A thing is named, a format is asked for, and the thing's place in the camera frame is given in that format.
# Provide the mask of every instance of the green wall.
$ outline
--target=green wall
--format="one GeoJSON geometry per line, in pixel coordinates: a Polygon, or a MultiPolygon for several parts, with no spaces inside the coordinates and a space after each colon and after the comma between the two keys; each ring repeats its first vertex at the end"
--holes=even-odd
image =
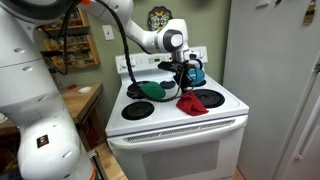
{"type": "MultiPolygon", "coordinates": [[[[134,0],[132,19],[147,30],[148,12],[154,6],[162,5],[171,10],[174,18],[186,20],[189,46],[207,46],[209,63],[206,72],[221,83],[230,0],[134,0]]],[[[123,46],[117,31],[114,30],[115,40],[106,41],[101,22],[90,15],[89,21],[101,64],[97,67],[71,70],[69,75],[60,76],[60,79],[65,86],[102,82],[103,92],[99,106],[106,124],[121,86],[114,57],[123,54],[123,46]]],[[[141,52],[139,46],[132,42],[129,42],[129,48],[130,53],[141,52]]]]}

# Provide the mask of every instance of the burner drip pan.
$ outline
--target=burner drip pan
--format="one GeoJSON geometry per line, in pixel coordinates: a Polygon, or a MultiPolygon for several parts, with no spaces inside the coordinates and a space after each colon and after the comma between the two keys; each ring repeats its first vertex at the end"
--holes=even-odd
{"type": "Polygon", "coordinates": [[[193,93],[205,108],[216,108],[221,106],[225,99],[222,94],[210,89],[197,89],[193,93]]]}
{"type": "Polygon", "coordinates": [[[126,106],[122,110],[122,117],[127,120],[140,120],[150,116],[154,111],[154,106],[149,102],[139,101],[126,106]]]}
{"type": "MultiPolygon", "coordinates": [[[[138,86],[142,86],[146,83],[149,83],[150,81],[139,81],[137,82],[138,86]]],[[[132,99],[143,99],[144,96],[142,94],[140,94],[140,90],[138,87],[134,86],[133,84],[131,84],[128,89],[127,89],[127,96],[132,98],[132,99]]]]}

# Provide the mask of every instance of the oven door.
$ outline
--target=oven door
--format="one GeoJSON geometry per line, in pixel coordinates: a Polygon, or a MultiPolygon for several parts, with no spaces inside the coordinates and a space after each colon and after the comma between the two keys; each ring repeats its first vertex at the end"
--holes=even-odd
{"type": "Polygon", "coordinates": [[[129,180],[230,178],[247,116],[109,138],[129,180]]]}

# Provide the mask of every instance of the green cloth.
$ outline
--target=green cloth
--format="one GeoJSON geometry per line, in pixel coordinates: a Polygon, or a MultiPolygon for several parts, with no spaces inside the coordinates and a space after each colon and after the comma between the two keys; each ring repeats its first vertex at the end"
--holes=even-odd
{"type": "Polygon", "coordinates": [[[166,91],[156,82],[143,84],[140,89],[148,96],[156,99],[162,99],[166,95],[166,91]]]}

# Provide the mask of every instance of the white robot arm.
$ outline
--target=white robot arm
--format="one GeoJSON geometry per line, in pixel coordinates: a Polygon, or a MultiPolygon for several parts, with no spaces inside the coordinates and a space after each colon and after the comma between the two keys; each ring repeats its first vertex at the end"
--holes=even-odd
{"type": "MultiPolygon", "coordinates": [[[[18,152],[24,179],[92,179],[94,168],[78,137],[59,91],[33,44],[36,27],[63,15],[75,0],[0,0],[0,113],[20,130],[18,152]]],[[[184,20],[161,31],[142,30],[131,20],[132,0],[103,0],[120,17],[126,35],[148,53],[172,52],[188,60],[184,20]]],[[[98,1],[78,7],[118,27],[98,1]]]]}

